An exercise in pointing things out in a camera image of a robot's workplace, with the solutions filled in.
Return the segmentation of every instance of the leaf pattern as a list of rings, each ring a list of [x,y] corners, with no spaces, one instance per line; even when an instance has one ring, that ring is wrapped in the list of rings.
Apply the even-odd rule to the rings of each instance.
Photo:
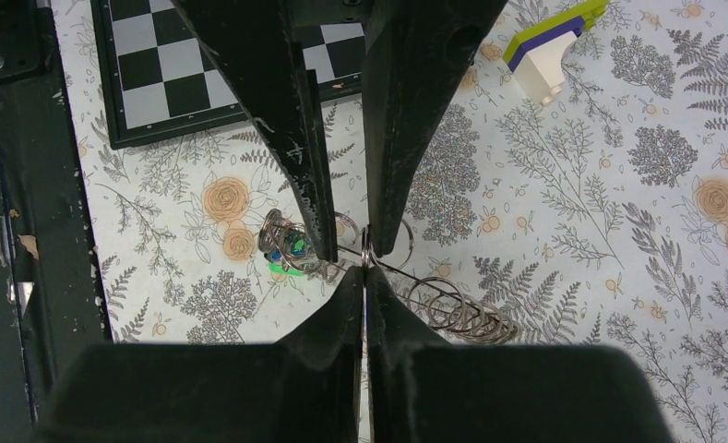
[[[463,107],[451,104],[437,127],[412,182],[405,212],[427,220],[423,239],[451,245],[472,233],[477,216],[467,194],[480,186],[472,144],[480,135],[471,129]]]
[[[677,187],[678,177],[688,173],[698,160],[698,151],[689,146],[679,131],[657,125],[639,127],[635,135],[638,145],[627,153],[644,185]]]
[[[210,276],[192,286],[190,295],[182,305],[182,313],[198,317],[199,326],[187,332],[190,343],[244,342],[238,327],[252,317],[257,300],[251,291],[251,282],[237,279],[232,271],[221,270],[215,279]]]
[[[542,109],[525,101],[522,106],[497,120],[512,147],[507,150],[509,162],[529,178],[541,180],[543,203],[566,216],[589,222],[600,235],[604,246],[598,246],[586,236],[579,236],[575,226],[558,223],[560,234],[552,236],[557,247],[578,262],[599,268],[604,258],[619,262],[609,242],[611,231],[621,224],[616,204],[611,201],[596,174],[587,174],[587,156],[592,153],[592,133],[582,119],[566,120],[562,126],[545,127]]]
[[[550,273],[530,291],[534,272],[539,264],[532,263],[518,274],[513,273],[514,261],[501,264],[499,257],[474,257],[475,268],[482,276],[478,287],[486,290],[483,301],[500,306],[503,313],[521,325],[519,340],[533,343],[570,344],[578,325],[577,296],[581,285],[572,283],[561,295],[555,294],[558,271]]]
[[[624,349],[676,442],[728,443],[728,0],[611,0],[564,55],[557,100],[522,102],[501,59],[507,44],[583,1],[507,2],[475,52],[473,87],[453,98],[415,176],[403,271],[507,312],[519,343]],[[94,2],[51,3],[78,139],[74,174],[88,197],[65,203],[89,208],[99,260],[90,277],[100,274],[113,338],[269,342],[323,305],[339,269],[288,275],[257,252],[270,209],[302,220],[256,130],[112,150]],[[363,106],[358,97],[322,107],[335,208],[359,229]],[[341,244],[359,244],[351,225],[337,230]],[[392,257],[380,259],[400,264],[408,242],[401,228]],[[340,254],[338,265],[356,262]],[[365,442],[366,403],[361,411]]]
[[[707,120],[705,127],[728,132],[728,49],[722,50],[725,35],[719,34],[703,43],[702,32],[692,35],[689,30],[671,30],[669,34],[675,44],[674,51],[681,55],[678,65],[692,66],[681,78],[696,78],[685,86],[685,91],[719,97],[694,102],[689,108],[725,115]]]
[[[674,95],[676,74],[671,57],[658,54],[653,45],[644,45],[637,35],[629,42],[621,35],[617,36],[611,42],[611,50],[614,77],[634,86],[646,86],[666,99]]]

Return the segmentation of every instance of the chessboard frame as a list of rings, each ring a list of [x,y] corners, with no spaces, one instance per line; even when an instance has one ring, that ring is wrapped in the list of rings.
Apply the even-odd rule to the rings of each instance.
[[[174,117],[148,126],[127,127],[109,0],[90,1],[100,62],[102,98],[112,150],[149,145],[169,138],[246,121],[241,104],[236,103],[232,106]],[[361,74],[337,78],[319,86],[321,102],[347,97],[361,92]]]

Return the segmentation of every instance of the chessboard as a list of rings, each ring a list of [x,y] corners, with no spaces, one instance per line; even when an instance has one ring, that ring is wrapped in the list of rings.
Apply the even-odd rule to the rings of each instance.
[[[92,0],[113,149],[147,145],[246,119],[171,0]],[[320,100],[361,90],[359,23],[294,30]]]

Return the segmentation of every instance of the lego brick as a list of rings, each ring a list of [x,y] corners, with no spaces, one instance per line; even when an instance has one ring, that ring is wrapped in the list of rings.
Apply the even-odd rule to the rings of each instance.
[[[535,49],[542,44],[546,44],[551,40],[566,34],[567,32],[572,31],[576,34],[576,37],[580,37],[583,25],[583,18],[576,17],[572,18],[570,21],[566,21],[565,23],[551,28],[550,30],[538,36],[532,37],[531,39],[525,41],[521,46],[519,46],[519,48],[513,54],[513,58],[511,58],[510,61],[507,62],[507,67],[510,68],[510,72],[515,72],[516,67],[519,66],[519,63],[521,63],[521,59],[524,58],[524,55],[526,55],[527,52]]]
[[[531,101],[547,106],[562,91],[562,56],[577,38],[573,31],[566,32],[526,53],[513,74]]]
[[[509,61],[513,58],[516,50],[519,48],[519,46],[525,43],[525,41],[537,37],[538,35],[548,30],[551,30],[561,25],[562,23],[568,22],[576,17],[581,17],[584,19],[583,30],[590,29],[592,26],[594,26],[597,17],[601,16],[605,12],[605,7],[608,5],[608,1],[609,0],[588,0],[578,6],[571,7],[565,12],[548,18],[547,20],[542,21],[535,26],[532,26],[531,28],[527,28],[519,32],[518,34],[516,34],[515,37],[513,37],[513,41],[510,42],[510,45],[505,50],[502,58],[505,60],[506,63],[509,63]]]

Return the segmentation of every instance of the white lego piece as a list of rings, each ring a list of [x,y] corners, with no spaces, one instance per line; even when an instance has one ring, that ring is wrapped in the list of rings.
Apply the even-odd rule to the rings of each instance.
[[[562,57],[577,39],[571,31],[524,55],[513,74],[530,100],[547,106],[562,91],[562,84],[565,83]]]

